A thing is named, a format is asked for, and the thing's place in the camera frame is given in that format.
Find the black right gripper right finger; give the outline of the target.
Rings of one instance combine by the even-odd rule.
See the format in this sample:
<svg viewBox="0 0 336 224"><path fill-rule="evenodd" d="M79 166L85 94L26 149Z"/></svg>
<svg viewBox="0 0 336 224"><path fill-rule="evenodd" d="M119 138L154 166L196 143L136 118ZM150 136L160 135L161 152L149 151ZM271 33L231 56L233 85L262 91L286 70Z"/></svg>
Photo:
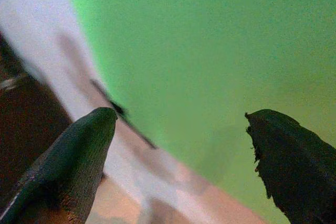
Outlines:
<svg viewBox="0 0 336 224"><path fill-rule="evenodd" d="M336 148L274 110L245 118L267 198L290 224L336 224Z"/></svg>

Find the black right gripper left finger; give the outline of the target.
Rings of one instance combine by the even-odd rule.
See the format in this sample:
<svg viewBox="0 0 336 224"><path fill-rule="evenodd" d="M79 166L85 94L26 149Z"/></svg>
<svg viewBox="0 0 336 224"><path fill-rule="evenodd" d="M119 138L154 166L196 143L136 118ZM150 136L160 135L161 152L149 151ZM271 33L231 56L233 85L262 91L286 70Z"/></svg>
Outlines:
<svg viewBox="0 0 336 224"><path fill-rule="evenodd" d="M10 191L0 224L85 224L116 121L113 108L99 107L69 125Z"/></svg>

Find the dark brown furniture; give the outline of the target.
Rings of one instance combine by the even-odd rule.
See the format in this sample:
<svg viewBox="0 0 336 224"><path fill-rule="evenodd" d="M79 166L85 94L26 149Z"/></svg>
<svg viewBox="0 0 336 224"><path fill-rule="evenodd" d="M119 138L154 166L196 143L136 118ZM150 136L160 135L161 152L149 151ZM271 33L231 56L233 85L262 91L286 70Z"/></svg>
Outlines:
<svg viewBox="0 0 336 224"><path fill-rule="evenodd" d="M0 33L0 209L72 120L43 73Z"/></svg>

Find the black tape strip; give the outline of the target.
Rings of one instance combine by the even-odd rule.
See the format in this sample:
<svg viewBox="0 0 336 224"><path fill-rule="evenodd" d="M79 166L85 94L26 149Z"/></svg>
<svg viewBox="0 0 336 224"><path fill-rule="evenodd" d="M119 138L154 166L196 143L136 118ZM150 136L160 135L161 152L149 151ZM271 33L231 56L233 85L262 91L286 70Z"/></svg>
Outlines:
<svg viewBox="0 0 336 224"><path fill-rule="evenodd" d="M111 105L111 107L116 111L117 116L121 118L122 122L127 125L127 127L135 133L142 141L147 143L152 149L158 149L158 147L145 135L143 135L128 119L127 111L120 105L115 103L111 97L108 95L107 91L100 85L97 80L90 79L90 83L95 87L95 89L104 97L104 99Z"/></svg>

